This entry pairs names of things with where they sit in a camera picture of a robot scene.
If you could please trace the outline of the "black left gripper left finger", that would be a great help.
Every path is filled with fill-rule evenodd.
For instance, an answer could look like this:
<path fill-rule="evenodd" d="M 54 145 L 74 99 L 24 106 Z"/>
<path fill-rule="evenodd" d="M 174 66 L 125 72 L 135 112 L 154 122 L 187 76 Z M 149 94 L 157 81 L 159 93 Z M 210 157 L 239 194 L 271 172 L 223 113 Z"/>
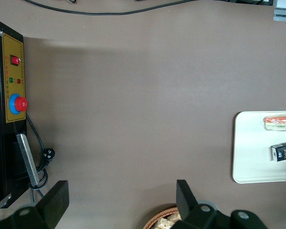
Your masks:
<path fill-rule="evenodd" d="M 11 216 L 13 229 L 54 229 L 69 206 L 69 184 L 58 181 L 35 205 L 23 207 Z"/>

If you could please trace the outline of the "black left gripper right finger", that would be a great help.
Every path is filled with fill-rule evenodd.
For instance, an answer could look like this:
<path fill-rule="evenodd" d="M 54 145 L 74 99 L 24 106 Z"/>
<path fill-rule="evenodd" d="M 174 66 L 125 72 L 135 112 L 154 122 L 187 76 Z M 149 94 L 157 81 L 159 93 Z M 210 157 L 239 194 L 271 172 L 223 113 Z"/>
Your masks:
<path fill-rule="evenodd" d="M 207 203 L 198 203 L 184 179 L 176 182 L 176 206 L 181 220 L 174 229 L 266 229 L 267 226 L 253 212 L 234 210 L 230 216 Z"/>

